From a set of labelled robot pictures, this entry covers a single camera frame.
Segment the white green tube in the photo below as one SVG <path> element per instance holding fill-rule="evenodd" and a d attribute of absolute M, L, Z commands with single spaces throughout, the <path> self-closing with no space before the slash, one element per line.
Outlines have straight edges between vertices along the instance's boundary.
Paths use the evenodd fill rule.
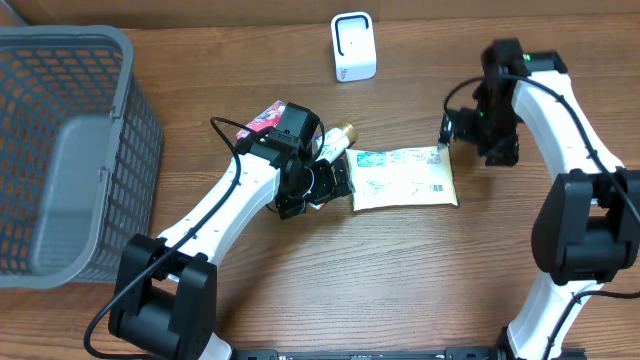
<path fill-rule="evenodd" d="M 350 148 L 357 141 L 358 133 L 355 127 L 348 123 L 341 123 L 338 127 L 325 132 L 325 135 L 318 135 L 315 139 L 315 150 L 320 151 L 317 161 L 327 160 L 333 163 L 342 156 L 344 151 Z"/>

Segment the yellow snack bag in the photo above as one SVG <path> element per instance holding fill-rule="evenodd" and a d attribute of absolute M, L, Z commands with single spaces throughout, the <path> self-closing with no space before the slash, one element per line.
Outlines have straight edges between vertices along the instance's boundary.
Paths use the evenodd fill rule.
<path fill-rule="evenodd" d="M 446 145 L 384 152 L 348 149 L 346 159 L 356 211 L 458 204 Z"/>

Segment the purple red tissue pack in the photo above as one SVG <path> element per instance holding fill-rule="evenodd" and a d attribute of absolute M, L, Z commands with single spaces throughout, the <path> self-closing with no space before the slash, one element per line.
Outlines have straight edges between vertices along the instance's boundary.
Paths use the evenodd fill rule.
<path fill-rule="evenodd" d="M 275 101 L 271 106 L 246 124 L 247 130 L 241 128 L 236 133 L 236 139 L 240 140 L 247 137 L 249 130 L 260 131 L 267 127 L 276 127 L 280 122 L 285 108 L 286 104 L 283 101 Z"/>

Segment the small orange white box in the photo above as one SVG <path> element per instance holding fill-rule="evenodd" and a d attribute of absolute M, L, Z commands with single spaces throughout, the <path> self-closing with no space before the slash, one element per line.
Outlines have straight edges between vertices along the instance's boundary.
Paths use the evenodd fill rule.
<path fill-rule="evenodd" d="M 317 203 L 310 203 L 309 206 L 314 210 L 318 211 L 318 210 L 321 210 L 326 204 L 327 204 L 327 201 L 323 201 L 323 202 L 317 202 Z"/>

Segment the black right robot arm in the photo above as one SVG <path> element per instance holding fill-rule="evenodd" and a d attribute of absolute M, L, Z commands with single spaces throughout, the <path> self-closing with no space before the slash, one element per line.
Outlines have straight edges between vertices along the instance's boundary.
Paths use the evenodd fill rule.
<path fill-rule="evenodd" d="M 532 133 L 552 186 L 531 230 L 538 274 L 518 315 L 486 348 L 449 348 L 447 357 L 583 359 L 564 338 L 593 297 L 636 299 L 604 290 L 639 254 L 639 173 L 599 139 L 555 51 L 526 53 L 518 39 L 494 41 L 481 55 L 475 108 L 443 108 L 439 143 L 463 141 L 488 166 L 519 160 L 517 128 Z"/>

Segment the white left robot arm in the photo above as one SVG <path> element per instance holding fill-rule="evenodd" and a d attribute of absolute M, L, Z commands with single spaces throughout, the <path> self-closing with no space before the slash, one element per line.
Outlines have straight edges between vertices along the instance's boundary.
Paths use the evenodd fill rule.
<path fill-rule="evenodd" d="M 111 335 L 139 359 L 235 359 L 215 333 L 218 269 L 252 218 L 282 220 L 319 208 L 351 189 L 342 158 L 357 140 L 349 123 L 326 129 L 294 103 L 241 124 L 228 140 L 231 161 L 214 187 L 157 237 L 125 246 L 112 300 L 99 313 Z"/>

